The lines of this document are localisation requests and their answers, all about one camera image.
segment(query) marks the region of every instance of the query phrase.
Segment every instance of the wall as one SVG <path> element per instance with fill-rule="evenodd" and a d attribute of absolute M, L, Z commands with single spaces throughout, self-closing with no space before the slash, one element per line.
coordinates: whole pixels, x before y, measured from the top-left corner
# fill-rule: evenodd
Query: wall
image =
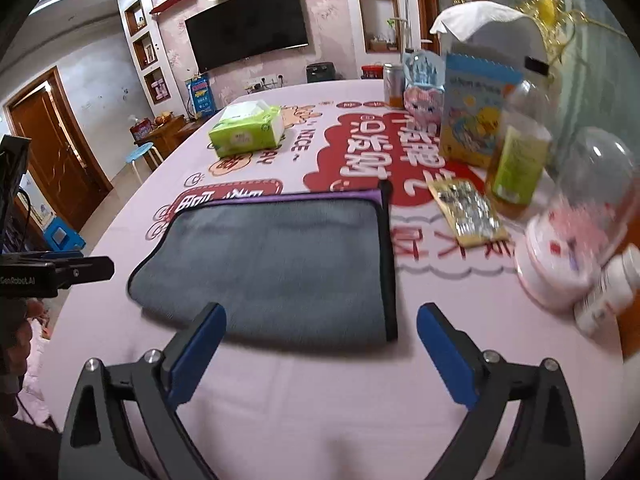
<path fill-rule="evenodd" d="M 162 42 L 184 99 L 188 97 L 184 81 L 198 71 L 184 20 L 215 4 L 211 0 L 184 0 L 158 16 Z M 309 46 L 268 52 L 210 71 L 218 106 L 245 94 L 245 82 L 255 77 L 281 74 L 287 85 L 304 83 L 306 65 L 318 61 L 333 62 L 344 78 L 358 77 L 347 0 L 303 0 L 304 6 Z"/>
<path fill-rule="evenodd" d="M 119 17 L 73 30 L 2 72 L 0 105 L 54 65 L 87 143 L 111 180 L 134 147 L 128 117 L 151 116 Z M 0 118 L 0 133 L 8 133 L 4 110 Z"/>

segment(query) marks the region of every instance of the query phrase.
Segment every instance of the plastic bottle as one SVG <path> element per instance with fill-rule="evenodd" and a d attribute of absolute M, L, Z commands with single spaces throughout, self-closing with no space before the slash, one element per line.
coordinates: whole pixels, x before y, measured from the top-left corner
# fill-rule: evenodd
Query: plastic bottle
<path fill-rule="evenodd" d="M 574 305 L 575 323 L 585 336 L 592 336 L 609 316 L 627 309 L 640 287 L 640 251 L 629 244 L 614 256 L 590 293 Z"/>
<path fill-rule="evenodd" d="M 546 164 L 551 134 L 545 127 L 550 104 L 549 65 L 525 58 L 529 75 L 507 96 L 484 193 L 498 213 L 519 216 L 529 205 Z"/>

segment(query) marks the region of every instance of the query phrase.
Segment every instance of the television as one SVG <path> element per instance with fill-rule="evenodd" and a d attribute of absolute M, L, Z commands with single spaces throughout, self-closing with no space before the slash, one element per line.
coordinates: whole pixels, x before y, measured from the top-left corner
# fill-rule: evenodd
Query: television
<path fill-rule="evenodd" d="M 308 45 L 300 0 L 229 0 L 192 16 L 186 27 L 200 73 Z"/>

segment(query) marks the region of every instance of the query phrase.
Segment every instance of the yellow ornament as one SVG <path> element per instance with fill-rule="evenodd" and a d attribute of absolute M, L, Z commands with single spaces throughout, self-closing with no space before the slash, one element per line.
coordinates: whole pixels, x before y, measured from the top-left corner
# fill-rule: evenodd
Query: yellow ornament
<path fill-rule="evenodd" d="M 538 17 L 547 27 L 552 28 L 558 24 L 556 15 L 556 3 L 554 0 L 538 0 Z"/>

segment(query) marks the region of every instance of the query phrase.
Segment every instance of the person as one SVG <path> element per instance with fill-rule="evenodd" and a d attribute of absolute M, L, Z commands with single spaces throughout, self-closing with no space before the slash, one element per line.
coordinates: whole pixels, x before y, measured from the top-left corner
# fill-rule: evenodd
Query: person
<path fill-rule="evenodd" d="M 27 314 L 23 322 L 20 323 L 15 331 L 15 345 L 6 349 L 6 358 L 8 360 L 9 373 L 15 376 L 23 376 L 27 371 L 27 357 L 31 352 L 31 338 L 33 332 L 29 319 L 42 316 L 44 313 L 44 305 L 40 300 L 27 300 Z M 14 416 L 17 412 L 17 405 L 12 396 L 0 394 L 0 414 Z"/>

